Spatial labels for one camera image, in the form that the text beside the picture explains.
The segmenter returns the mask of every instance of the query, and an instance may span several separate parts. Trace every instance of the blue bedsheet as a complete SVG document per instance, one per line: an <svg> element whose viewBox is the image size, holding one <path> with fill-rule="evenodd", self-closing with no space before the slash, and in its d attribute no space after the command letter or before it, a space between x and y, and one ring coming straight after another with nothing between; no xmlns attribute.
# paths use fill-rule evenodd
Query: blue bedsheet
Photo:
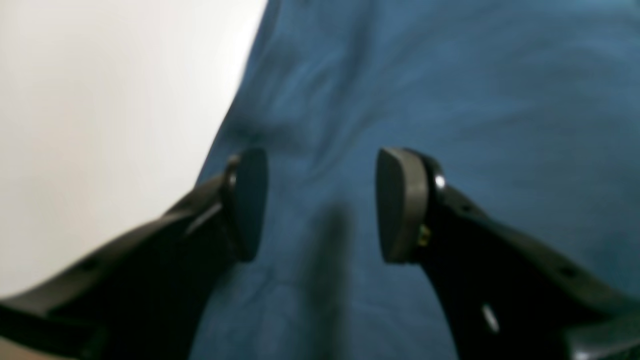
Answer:
<svg viewBox="0 0 640 360"><path fill-rule="evenodd" d="M198 180L267 149L262 247L191 359L456 358L422 270L383 264L383 146L640 296L639 97L631 0L270 1Z"/></svg>

